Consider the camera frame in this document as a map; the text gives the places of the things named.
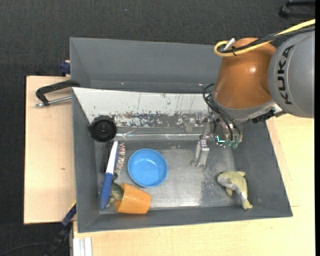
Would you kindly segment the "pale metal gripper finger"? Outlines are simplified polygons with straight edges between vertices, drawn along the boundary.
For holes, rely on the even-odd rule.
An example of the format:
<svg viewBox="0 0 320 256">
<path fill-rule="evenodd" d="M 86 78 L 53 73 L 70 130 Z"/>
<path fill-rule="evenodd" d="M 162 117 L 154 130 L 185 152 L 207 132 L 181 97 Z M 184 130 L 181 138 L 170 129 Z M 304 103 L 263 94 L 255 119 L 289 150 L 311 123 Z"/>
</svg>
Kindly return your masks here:
<svg viewBox="0 0 320 256">
<path fill-rule="evenodd" d="M 200 147 L 197 147 L 195 150 L 194 159 L 191 160 L 191 162 L 190 162 L 190 164 L 193 167 L 199 167 L 201 165 L 201 152 L 202 152 L 202 149 Z"/>
<path fill-rule="evenodd" d="M 205 166 L 207 163 L 210 148 L 206 140 L 200 141 L 199 166 Z"/>
</svg>

